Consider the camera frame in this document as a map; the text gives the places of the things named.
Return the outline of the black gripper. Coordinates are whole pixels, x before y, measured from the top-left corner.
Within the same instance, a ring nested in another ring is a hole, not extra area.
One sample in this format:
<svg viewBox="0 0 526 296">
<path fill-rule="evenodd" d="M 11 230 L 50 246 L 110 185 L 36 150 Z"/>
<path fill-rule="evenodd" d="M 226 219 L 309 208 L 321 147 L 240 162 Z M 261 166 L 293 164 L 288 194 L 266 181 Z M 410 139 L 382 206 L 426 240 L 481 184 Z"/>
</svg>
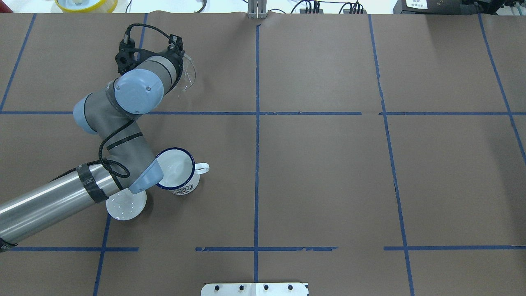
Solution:
<svg viewBox="0 0 526 296">
<path fill-rule="evenodd" d="M 180 79 L 183 72 L 183 58 L 185 54 L 183 41 L 180 36 L 168 37 L 168 47 L 166 49 L 166 54 L 176 69 L 176 78 Z"/>
</svg>

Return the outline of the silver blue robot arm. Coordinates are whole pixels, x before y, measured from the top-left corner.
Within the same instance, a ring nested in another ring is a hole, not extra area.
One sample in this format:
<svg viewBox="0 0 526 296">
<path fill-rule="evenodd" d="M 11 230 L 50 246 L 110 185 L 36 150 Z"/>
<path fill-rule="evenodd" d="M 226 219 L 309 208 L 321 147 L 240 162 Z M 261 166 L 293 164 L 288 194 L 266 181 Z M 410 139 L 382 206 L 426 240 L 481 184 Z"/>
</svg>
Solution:
<svg viewBox="0 0 526 296">
<path fill-rule="evenodd" d="M 125 34 L 116 55 L 120 77 L 82 98 L 73 109 L 85 132 L 98 135 L 98 160 L 83 163 L 49 183 L 1 205 L 1 251 L 105 202 L 124 189 L 140 193 L 163 178 L 137 120 L 154 110 L 182 77 L 182 38 L 168 36 L 161 52 L 136 49 Z"/>
</svg>

